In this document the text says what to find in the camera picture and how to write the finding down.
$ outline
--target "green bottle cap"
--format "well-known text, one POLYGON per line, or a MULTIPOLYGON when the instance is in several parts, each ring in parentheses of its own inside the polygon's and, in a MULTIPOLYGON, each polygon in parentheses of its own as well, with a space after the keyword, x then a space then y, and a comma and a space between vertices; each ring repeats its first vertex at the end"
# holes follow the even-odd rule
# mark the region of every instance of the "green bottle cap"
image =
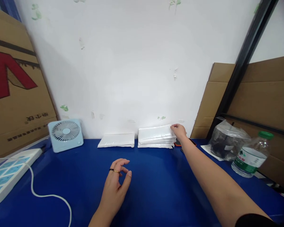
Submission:
POLYGON ((271 140, 274 137, 274 135, 272 133, 265 132, 265 131, 260 131, 258 133, 258 136, 260 136, 260 137, 262 137, 264 139, 268 139, 268 140, 271 140))

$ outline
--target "blue table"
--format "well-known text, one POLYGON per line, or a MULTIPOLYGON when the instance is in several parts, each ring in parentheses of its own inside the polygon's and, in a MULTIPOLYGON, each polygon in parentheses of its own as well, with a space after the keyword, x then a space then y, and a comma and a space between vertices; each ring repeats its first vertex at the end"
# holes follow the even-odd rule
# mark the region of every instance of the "blue table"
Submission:
MULTIPOLYGON (((72 207, 72 226, 88 226, 99 205, 110 165, 118 158, 131 161, 126 167, 133 176, 112 226, 220 226, 179 147, 138 149, 136 141, 135 148, 97 148, 99 141, 84 140, 83 146, 58 154, 49 149, 32 165, 36 193, 64 197, 72 207)), ((206 143, 194 141, 199 149, 206 143)), ((281 195, 256 177, 243 178, 230 163, 219 162, 203 152, 274 221, 284 222, 281 195)), ((33 196, 30 180, 28 171, 0 203, 0 226, 67 226, 66 204, 53 197, 33 196)))

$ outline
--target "white cable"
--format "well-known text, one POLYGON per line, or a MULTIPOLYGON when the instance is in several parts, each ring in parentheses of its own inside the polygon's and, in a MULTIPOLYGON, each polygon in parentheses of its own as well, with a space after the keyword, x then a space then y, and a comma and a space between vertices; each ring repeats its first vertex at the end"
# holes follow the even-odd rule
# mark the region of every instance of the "white cable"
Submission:
MULTIPOLYGON (((0 160, 1 160, 1 159, 20 160, 20 159, 14 159, 14 158, 0 158, 0 160)), ((66 203, 66 205, 67 205, 68 208, 69 208, 69 224, 68 224, 68 227, 70 227, 70 224, 72 223, 72 209, 71 209, 69 203, 66 201, 65 198, 63 198, 63 197, 61 197, 61 196, 58 196, 58 195, 38 195, 38 194, 36 194, 35 191, 34 191, 34 188, 33 188, 34 172, 33 172, 32 168, 31 168, 27 163, 24 162, 23 164, 27 165, 27 167, 28 167, 29 170, 31 171, 31 174, 32 174, 31 191, 32 191, 32 194, 33 194, 34 196, 40 197, 40 198, 43 198, 43 197, 51 197, 51 196, 52 196, 52 197, 57 197, 57 198, 63 200, 63 201, 66 203)))

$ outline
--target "woman's hand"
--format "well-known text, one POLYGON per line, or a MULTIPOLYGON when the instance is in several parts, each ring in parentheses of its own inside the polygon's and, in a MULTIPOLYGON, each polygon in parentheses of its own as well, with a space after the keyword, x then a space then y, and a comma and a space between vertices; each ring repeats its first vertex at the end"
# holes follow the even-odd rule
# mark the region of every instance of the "woman's hand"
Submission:
POLYGON ((176 135, 176 137, 178 138, 179 141, 187 138, 186 131, 185 131, 185 128, 184 128, 183 125, 174 124, 170 128, 172 129, 172 131, 174 132, 174 134, 176 135))
POLYGON ((132 179, 132 172, 123 167, 123 165, 128 163, 129 160, 117 159, 111 164, 111 169, 126 173, 126 177, 123 185, 120 185, 119 176, 122 176, 122 174, 112 170, 109 171, 105 181, 100 205, 93 215, 91 222, 89 223, 89 227, 110 226, 111 221, 119 211, 124 201, 126 192, 132 179))

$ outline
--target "white power strip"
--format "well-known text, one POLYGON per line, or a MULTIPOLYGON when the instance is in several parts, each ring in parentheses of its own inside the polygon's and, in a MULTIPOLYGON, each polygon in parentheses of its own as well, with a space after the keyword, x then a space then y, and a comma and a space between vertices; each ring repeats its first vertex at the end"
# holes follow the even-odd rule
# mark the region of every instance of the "white power strip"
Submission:
POLYGON ((31 166, 41 154, 41 149, 25 150, 10 157, 0 166, 0 202, 4 200, 28 170, 28 166, 24 163, 31 166))

